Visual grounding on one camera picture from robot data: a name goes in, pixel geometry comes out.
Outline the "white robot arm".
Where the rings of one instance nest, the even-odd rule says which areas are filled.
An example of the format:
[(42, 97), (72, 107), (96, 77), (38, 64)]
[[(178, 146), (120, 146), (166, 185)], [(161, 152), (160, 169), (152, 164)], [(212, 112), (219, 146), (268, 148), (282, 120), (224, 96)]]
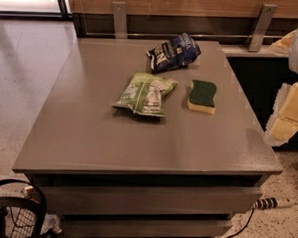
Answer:
[[(298, 74), (298, 28), (271, 45), (275, 50), (288, 51), (288, 65)], [(268, 118), (265, 141), (272, 147), (287, 143), (298, 131), (298, 81), (283, 83), (276, 94), (273, 112)]]

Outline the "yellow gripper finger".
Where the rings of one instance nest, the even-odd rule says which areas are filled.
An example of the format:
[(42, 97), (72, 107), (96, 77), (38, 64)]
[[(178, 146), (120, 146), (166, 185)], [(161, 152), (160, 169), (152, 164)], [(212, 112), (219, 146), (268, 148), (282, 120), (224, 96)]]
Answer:
[(265, 140), (272, 147), (287, 143), (298, 131), (298, 82), (283, 83), (269, 117)]
[(291, 41), (295, 33), (296, 32), (293, 30), (278, 41), (272, 43), (269, 47), (271, 52), (274, 52), (275, 54), (288, 54), (291, 46)]

